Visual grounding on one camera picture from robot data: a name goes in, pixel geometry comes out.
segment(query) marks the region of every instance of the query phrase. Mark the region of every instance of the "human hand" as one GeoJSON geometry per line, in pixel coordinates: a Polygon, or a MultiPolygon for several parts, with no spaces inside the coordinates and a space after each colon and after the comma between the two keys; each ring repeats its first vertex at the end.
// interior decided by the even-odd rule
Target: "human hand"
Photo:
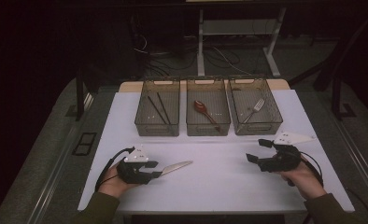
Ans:
{"type": "Polygon", "coordinates": [[[309,167],[302,161],[294,170],[276,173],[280,174],[286,181],[291,180],[306,200],[315,199],[327,194],[309,167]]]}
{"type": "Polygon", "coordinates": [[[121,180],[117,172],[118,164],[111,166],[103,178],[98,192],[119,198],[126,190],[139,186],[138,184],[127,184],[121,180]]]}

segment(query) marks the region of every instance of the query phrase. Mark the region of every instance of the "silver fork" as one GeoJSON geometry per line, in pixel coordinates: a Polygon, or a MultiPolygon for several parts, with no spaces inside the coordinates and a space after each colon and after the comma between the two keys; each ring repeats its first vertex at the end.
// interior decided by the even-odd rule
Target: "silver fork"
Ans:
{"type": "MultiPolygon", "coordinates": [[[[254,107],[251,109],[250,114],[248,115],[248,117],[243,121],[245,124],[248,122],[248,120],[251,118],[251,116],[253,116],[254,113],[257,113],[261,110],[263,103],[265,103],[265,101],[261,98],[259,100],[259,102],[257,102],[256,105],[254,105],[254,107]]],[[[239,128],[236,130],[237,133],[240,132],[240,130],[242,130],[244,125],[239,126],[239,128]]]]}

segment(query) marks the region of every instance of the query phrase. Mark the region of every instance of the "silver knife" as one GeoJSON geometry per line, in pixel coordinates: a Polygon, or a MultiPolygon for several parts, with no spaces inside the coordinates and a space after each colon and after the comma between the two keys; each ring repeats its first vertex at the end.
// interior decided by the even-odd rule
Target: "silver knife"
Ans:
{"type": "Polygon", "coordinates": [[[182,162],[179,162],[179,163],[176,163],[176,164],[173,164],[173,165],[166,166],[166,167],[163,168],[161,175],[169,174],[170,172],[175,171],[176,169],[179,169],[179,168],[181,168],[183,166],[186,166],[186,165],[189,165],[191,163],[192,163],[192,161],[182,161],[182,162]]]}

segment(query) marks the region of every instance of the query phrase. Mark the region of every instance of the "green sleeve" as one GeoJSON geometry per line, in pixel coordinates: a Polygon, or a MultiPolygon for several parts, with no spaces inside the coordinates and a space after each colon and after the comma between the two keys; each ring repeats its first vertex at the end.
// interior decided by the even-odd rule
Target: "green sleeve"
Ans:
{"type": "Polygon", "coordinates": [[[305,207],[315,224],[362,224],[352,214],[341,207],[332,194],[325,194],[316,199],[306,201],[305,207]]]}
{"type": "Polygon", "coordinates": [[[111,223],[120,201],[104,193],[95,192],[88,206],[71,220],[73,224],[111,223]]]}

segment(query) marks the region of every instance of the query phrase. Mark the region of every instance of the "plastic container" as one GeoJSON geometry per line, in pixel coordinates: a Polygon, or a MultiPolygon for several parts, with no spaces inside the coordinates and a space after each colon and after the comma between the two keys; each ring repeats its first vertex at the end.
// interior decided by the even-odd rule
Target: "plastic container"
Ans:
{"type": "Polygon", "coordinates": [[[218,76],[188,77],[187,135],[225,136],[228,134],[230,125],[231,118],[224,78],[218,76]]]}
{"type": "Polygon", "coordinates": [[[140,136],[178,136],[179,77],[146,77],[135,116],[140,136]]]}
{"type": "Polygon", "coordinates": [[[264,78],[229,76],[228,99],[236,135],[275,134],[283,122],[264,78]],[[253,111],[260,99],[264,100],[263,106],[260,111],[253,111]]]}

